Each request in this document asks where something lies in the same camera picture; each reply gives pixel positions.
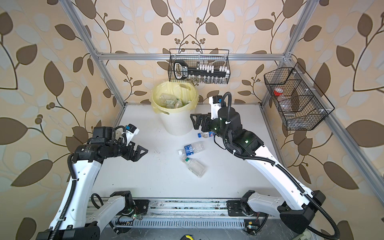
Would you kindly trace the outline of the clear bottle green white label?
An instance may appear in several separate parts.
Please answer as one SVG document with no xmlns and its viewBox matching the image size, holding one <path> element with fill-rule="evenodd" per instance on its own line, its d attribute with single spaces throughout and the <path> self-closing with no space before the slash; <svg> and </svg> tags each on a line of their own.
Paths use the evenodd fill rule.
<svg viewBox="0 0 384 240">
<path fill-rule="evenodd" d="M 177 109 L 182 105 L 182 101 L 174 95 L 161 94 L 159 97 L 160 106 L 167 109 Z"/>
</svg>

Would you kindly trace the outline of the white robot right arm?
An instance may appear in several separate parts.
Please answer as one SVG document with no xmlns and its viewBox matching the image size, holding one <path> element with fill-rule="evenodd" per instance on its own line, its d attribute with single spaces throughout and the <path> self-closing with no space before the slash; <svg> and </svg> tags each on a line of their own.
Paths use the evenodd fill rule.
<svg viewBox="0 0 384 240">
<path fill-rule="evenodd" d="M 208 114 L 191 114 L 194 129 L 213 132 L 223 140 L 223 147 L 234 157 L 247 161 L 275 187 L 281 197 L 264 196 L 248 191 L 241 199 L 245 215 L 262 212 L 276 216 L 293 232 L 305 230 L 328 240 L 340 238 L 340 230 L 331 216 L 322 208 L 326 197 L 321 191 L 312 191 L 281 165 L 264 142 L 253 132 L 245 130 L 241 117 L 232 107 L 223 107 Z M 332 226 L 332 235 L 310 226 L 316 213 L 321 213 Z"/>
</svg>

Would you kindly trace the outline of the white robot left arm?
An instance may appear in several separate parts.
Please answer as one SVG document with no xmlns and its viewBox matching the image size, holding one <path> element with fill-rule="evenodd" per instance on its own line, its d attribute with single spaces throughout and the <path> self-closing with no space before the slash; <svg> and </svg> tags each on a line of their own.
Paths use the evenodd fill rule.
<svg viewBox="0 0 384 240">
<path fill-rule="evenodd" d="M 138 133 L 139 129 L 132 124 L 94 128 L 93 136 L 68 156 L 70 182 L 57 214 L 49 228 L 38 233 L 38 240 L 98 240 L 116 215 L 136 218 L 140 208 L 130 191 L 114 192 L 94 214 L 87 217 L 86 213 L 104 160 L 122 157 L 137 162 L 148 153 L 132 142 Z"/>
</svg>

